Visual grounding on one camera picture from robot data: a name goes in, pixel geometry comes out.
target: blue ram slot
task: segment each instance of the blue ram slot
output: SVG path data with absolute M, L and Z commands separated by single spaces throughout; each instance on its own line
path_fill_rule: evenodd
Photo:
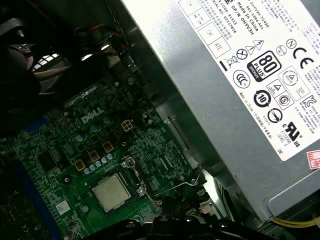
M 41 128 L 43 125 L 47 124 L 47 122 L 48 122 L 48 119 L 42 116 L 38 120 L 24 126 L 23 130 L 26 131 L 27 133 L 32 133 L 35 130 L 38 130 L 39 128 Z
M 49 212 L 45 202 L 43 201 L 41 195 L 39 194 L 36 186 L 33 184 L 31 178 L 29 177 L 25 167 L 20 163 L 13 164 L 18 177 L 23 182 L 24 188 L 27 191 L 30 199 L 32 200 L 34 206 L 39 211 L 45 225 L 47 226 L 49 232 L 51 233 L 52 240 L 61 240 L 61 232 L 60 229 Z

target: capacitor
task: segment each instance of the capacitor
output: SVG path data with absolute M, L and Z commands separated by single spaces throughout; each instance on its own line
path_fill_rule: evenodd
M 103 119 L 103 122 L 105 124 L 109 124 L 109 123 L 111 123 L 111 121 L 112 121 L 112 119 L 109 116 L 105 116 L 104 119 Z
M 84 140 L 86 140 L 87 136 L 85 134 L 78 134 L 75 139 L 78 141 L 78 142 L 82 142 Z
M 101 162 L 100 161 L 96 161 L 95 165 L 96 165 L 97 168 L 99 168 L 99 167 L 101 167 Z
M 65 116 L 65 117 L 74 117 L 75 113 L 73 111 L 65 111 L 63 113 L 63 116 Z
M 82 212 L 83 213 L 87 213 L 89 211 L 89 208 L 86 206 L 86 205 L 84 205 L 83 207 L 82 207 Z
M 106 158 L 107 158 L 108 160 L 112 160 L 112 159 L 114 159 L 114 157 L 115 157 L 115 154 L 114 154 L 114 153 L 109 153 L 109 154 L 106 156 Z
M 96 166 L 95 166 L 95 165 L 93 165 L 93 164 L 92 164 L 92 165 L 90 165 L 90 170 L 91 170 L 91 171 L 96 170 Z
M 106 164 L 106 163 L 107 163 L 107 158 L 106 158 L 106 157 L 101 158 L 101 162 L 102 162 L 103 164 Z
M 69 125 L 72 125 L 72 124 L 76 124 L 78 121 L 78 119 L 76 119 L 75 117 L 67 117 L 65 119 L 65 122 Z
M 101 126 L 94 124 L 94 125 L 91 126 L 90 130 L 91 130 L 91 132 L 94 132 L 94 133 L 95 132 L 100 132 Z
M 90 173 L 90 169 L 89 168 L 84 169 L 84 174 L 89 174 L 89 173 Z

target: screw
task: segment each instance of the screw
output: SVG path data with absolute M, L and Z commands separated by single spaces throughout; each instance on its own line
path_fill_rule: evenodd
M 189 223 L 192 222 L 194 219 L 192 218 L 192 216 L 186 216 L 184 220 L 186 220 Z
M 122 163 L 120 163 L 120 166 L 123 167 L 124 169 L 129 167 L 129 165 L 126 161 L 123 161 Z
M 220 222 L 219 225 L 220 225 L 220 227 L 222 227 L 222 228 L 228 227 L 228 224 L 227 224 L 226 222 Z
M 168 221 L 168 218 L 166 218 L 165 216 L 163 216 L 163 217 L 160 218 L 160 221 L 161 221 L 161 222 L 167 222 L 167 221 Z
M 143 189 L 140 189 L 138 194 L 139 194 L 140 197 L 143 197 L 146 193 L 145 193 L 145 191 Z
M 134 83 L 135 83 L 135 80 L 132 77 L 128 78 L 128 84 L 129 85 L 132 85 Z
M 128 222 L 128 224 L 126 225 L 127 228 L 134 228 L 136 226 L 136 224 L 133 221 Z

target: warning symbol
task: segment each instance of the warning symbol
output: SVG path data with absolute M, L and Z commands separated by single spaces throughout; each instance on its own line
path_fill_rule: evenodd
M 273 87 L 274 87 L 277 91 L 279 91 L 282 86 L 281 86 L 281 85 L 273 85 Z
M 266 87 L 274 98 L 277 98 L 286 91 L 279 79 L 273 81 Z
M 262 46 L 264 45 L 265 41 L 264 40 L 256 40 L 253 41 L 253 44 L 256 46 L 256 48 L 260 51 Z
M 256 46 L 246 46 L 245 49 L 248 51 L 250 55 L 252 55 L 256 49 Z

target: chip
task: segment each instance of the chip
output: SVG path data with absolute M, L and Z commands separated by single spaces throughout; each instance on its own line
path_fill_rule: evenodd
M 105 142 L 104 144 L 102 144 L 102 146 L 107 154 L 115 149 L 110 141 Z
M 94 162 L 94 163 L 100 159 L 100 156 L 96 150 L 90 152 L 89 157 L 91 158 L 92 162 Z
M 119 208 L 131 198 L 118 173 L 104 178 L 92 191 L 106 213 Z
M 77 161 L 74 163 L 74 165 L 75 165 L 76 169 L 77 169 L 79 172 L 86 168 L 84 162 L 83 162 L 81 159 L 77 160 Z
M 57 167 L 56 161 L 52 157 L 50 151 L 45 151 L 44 153 L 39 155 L 38 161 L 46 173 L 52 171 Z
M 123 121 L 123 123 L 121 123 L 121 127 L 125 132 L 128 132 L 129 130 L 134 128 L 130 120 Z

